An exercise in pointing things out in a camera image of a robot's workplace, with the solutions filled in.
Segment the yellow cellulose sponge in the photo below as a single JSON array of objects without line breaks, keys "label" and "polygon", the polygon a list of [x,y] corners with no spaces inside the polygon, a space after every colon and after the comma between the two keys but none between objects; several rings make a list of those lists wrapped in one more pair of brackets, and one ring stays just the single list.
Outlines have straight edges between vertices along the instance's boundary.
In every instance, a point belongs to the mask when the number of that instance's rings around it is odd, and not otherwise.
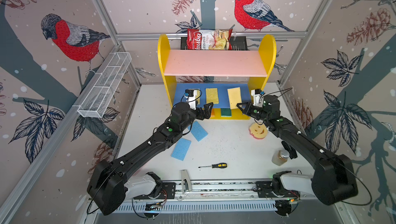
[{"label": "yellow cellulose sponge", "polygon": [[207,88],[206,93],[206,103],[219,104],[219,96],[217,88]]}]

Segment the pale yellow sponge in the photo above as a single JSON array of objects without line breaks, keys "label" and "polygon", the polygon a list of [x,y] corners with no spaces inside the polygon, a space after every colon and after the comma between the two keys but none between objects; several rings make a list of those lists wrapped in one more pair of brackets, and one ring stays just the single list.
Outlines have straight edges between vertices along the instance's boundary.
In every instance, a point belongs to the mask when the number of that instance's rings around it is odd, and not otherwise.
[{"label": "pale yellow sponge", "polygon": [[237,109],[237,104],[242,103],[241,89],[239,87],[229,88],[227,93],[229,97],[230,109]]}]

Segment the dark green scouring sponge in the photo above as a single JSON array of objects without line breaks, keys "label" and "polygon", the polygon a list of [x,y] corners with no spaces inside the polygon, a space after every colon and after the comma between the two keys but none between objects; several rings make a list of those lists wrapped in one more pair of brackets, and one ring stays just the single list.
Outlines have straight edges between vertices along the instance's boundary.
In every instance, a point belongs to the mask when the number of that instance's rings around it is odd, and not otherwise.
[{"label": "dark green scouring sponge", "polygon": [[232,110],[229,108],[222,108],[221,117],[232,117]]}]

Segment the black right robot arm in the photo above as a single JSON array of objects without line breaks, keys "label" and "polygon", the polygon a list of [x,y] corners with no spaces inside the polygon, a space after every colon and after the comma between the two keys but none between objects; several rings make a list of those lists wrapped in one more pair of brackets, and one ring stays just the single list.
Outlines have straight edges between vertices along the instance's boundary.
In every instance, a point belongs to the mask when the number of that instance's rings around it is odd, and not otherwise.
[{"label": "black right robot arm", "polygon": [[261,120],[268,130],[302,155],[313,167],[314,174],[303,175],[282,171],[273,175],[272,189],[276,195],[285,191],[308,193],[325,205],[332,205],[358,195],[357,178],[351,160],[336,155],[303,134],[292,121],[281,116],[275,95],[263,97],[263,104],[238,103],[242,114]]}]

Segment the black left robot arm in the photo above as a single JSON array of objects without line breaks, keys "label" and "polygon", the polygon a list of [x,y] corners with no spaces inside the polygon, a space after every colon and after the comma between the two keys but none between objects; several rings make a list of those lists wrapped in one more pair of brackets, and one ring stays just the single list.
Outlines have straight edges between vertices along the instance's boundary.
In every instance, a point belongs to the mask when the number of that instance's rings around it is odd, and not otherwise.
[{"label": "black left robot arm", "polygon": [[169,149],[195,120],[210,119],[213,103],[191,109],[186,102],[172,108],[170,116],[141,145],[111,162],[102,160],[92,174],[87,193],[104,215],[114,212],[132,191],[125,185],[132,175],[157,154]]}]

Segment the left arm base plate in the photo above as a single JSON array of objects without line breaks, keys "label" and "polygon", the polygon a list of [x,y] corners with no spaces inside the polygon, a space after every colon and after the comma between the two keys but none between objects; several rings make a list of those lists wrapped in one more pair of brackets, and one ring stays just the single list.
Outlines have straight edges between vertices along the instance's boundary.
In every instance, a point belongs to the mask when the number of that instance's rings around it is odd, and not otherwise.
[{"label": "left arm base plate", "polygon": [[176,183],[163,182],[161,186],[155,186],[154,190],[146,195],[147,199],[174,199],[176,193]]}]

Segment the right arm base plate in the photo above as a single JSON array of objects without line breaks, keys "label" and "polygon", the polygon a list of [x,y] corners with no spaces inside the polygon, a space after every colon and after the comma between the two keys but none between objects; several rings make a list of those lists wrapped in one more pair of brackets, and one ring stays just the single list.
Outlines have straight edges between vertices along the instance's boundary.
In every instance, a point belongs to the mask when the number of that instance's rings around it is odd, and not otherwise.
[{"label": "right arm base plate", "polygon": [[279,180],[257,181],[253,191],[259,198],[300,198],[299,192],[286,190]]}]

